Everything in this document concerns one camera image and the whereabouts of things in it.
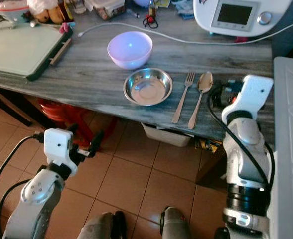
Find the fork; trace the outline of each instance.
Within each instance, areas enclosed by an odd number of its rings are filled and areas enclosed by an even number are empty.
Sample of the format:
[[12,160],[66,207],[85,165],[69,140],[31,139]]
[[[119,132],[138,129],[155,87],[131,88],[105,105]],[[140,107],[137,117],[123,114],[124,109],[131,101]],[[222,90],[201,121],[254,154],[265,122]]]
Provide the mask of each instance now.
[[195,76],[195,73],[193,73],[193,72],[189,72],[187,74],[187,76],[186,76],[186,79],[185,79],[185,82],[184,82],[185,89],[184,89],[183,95],[181,97],[181,100],[178,103],[176,111],[175,111],[175,113],[173,115],[172,123],[177,123],[179,118],[180,118],[180,114],[181,114],[181,110],[182,110],[182,107],[183,107],[185,95],[186,95],[187,89],[193,84],[194,76]]

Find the stainless steel bowl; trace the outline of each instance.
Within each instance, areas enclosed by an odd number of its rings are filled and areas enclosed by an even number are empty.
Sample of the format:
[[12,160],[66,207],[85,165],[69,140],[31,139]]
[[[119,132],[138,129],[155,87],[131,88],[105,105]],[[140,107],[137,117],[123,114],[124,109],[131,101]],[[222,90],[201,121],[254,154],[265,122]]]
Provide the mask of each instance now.
[[123,85],[127,99],[141,106],[152,106],[164,101],[172,92],[173,82],[168,73],[158,68],[137,70]]

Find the white appliance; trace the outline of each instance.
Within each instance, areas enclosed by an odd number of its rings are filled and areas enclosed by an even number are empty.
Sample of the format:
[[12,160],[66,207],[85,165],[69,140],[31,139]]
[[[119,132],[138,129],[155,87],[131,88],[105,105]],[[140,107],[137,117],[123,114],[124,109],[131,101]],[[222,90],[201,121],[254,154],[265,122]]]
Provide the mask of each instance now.
[[205,30],[251,37],[271,30],[292,0],[194,0],[196,22]]

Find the spoon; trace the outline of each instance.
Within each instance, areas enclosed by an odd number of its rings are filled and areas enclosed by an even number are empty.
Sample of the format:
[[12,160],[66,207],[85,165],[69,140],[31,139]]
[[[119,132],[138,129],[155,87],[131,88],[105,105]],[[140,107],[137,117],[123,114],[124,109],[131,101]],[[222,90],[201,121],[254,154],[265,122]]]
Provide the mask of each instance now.
[[201,76],[200,76],[200,79],[198,80],[198,83],[197,83],[197,87],[198,87],[198,90],[200,92],[200,97],[198,98],[198,101],[197,101],[197,104],[196,104],[196,107],[194,109],[194,112],[190,118],[190,121],[188,122],[188,128],[189,129],[194,129],[195,127],[195,124],[196,124],[196,118],[197,118],[197,112],[198,112],[198,109],[199,109],[199,106],[200,106],[200,102],[201,102],[201,99],[202,99],[202,96],[204,93],[207,93],[211,88],[212,88],[212,85],[213,85],[213,75],[211,72],[206,72],[206,73],[203,73]]

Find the wooden table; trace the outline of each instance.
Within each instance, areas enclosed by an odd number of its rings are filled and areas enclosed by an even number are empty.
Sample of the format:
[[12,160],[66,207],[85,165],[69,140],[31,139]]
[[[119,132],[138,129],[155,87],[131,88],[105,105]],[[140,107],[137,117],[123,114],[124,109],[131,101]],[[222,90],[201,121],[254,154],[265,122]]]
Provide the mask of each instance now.
[[[142,18],[147,13],[146,9],[138,11]],[[143,27],[142,20],[123,14],[112,21]],[[209,35],[196,24],[195,20],[182,20],[174,13],[173,7],[160,9],[157,20],[159,28],[156,31],[184,40],[234,41],[233,37]],[[55,67],[49,67],[34,82],[0,76],[0,88],[221,140],[224,132],[209,115],[204,104],[206,95],[202,99],[195,129],[189,130],[187,127],[199,96],[196,84],[193,84],[186,94],[180,121],[178,124],[171,123],[184,90],[186,73],[196,72],[194,82],[197,82],[201,73],[211,71],[215,85],[226,82],[228,79],[241,80],[247,74],[268,77],[273,75],[270,41],[243,46],[189,45],[150,33],[153,51],[150,60],[143,67],[157,67],[168,72],[173,79],[173,91],[161,104],[152,107],[137,106],[130,103],[123,94],[123,82],[132,71],[120,69],[107,54],[108,42],[114,36],[134,29],[106,26],[78,38],[79,32],[104,22],[94,12],[75,16],[75,21],[73,44]],[[266,141],[274,144],[273,94],[269,96],[265,107],[259,112],[258,121]]]

